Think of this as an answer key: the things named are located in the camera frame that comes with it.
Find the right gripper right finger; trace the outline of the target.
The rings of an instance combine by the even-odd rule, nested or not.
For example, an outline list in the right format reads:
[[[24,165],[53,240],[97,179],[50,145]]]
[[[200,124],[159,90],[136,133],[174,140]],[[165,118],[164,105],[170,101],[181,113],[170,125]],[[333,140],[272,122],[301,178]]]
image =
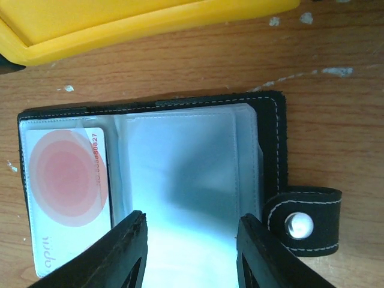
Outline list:
[[[236,247],[239,287],[333,287],[252,214],[240,218]]]

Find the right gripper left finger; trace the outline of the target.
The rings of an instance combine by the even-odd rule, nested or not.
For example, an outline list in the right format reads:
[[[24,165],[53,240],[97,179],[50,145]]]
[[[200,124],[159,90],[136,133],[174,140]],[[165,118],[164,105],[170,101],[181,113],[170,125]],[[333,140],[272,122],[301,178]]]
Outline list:
[[[146,214],[133,211],[82,254],[31,287],[142,287],[147,255]]]

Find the red circle white card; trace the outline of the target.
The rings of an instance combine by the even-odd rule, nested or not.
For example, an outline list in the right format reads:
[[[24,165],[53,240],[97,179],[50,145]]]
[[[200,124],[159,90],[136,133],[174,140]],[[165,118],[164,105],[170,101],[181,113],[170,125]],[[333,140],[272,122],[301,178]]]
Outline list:
[[[24,142],[32,252],[43,278],[112,228],[106,144],[100,127],[29,130]]]

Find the black leather card holder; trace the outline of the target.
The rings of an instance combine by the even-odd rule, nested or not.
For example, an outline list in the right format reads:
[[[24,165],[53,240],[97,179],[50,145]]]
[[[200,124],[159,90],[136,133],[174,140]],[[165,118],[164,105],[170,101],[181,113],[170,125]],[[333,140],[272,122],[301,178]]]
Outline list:
[[[298,259],[339,248],[341,192],[288,184],[280,92],[41,107],[17,122],[28,218],[25,133],[103,129],[110,230],[135,210],[146,214],[145,287],[236,287],[236,237],[246,214]]]

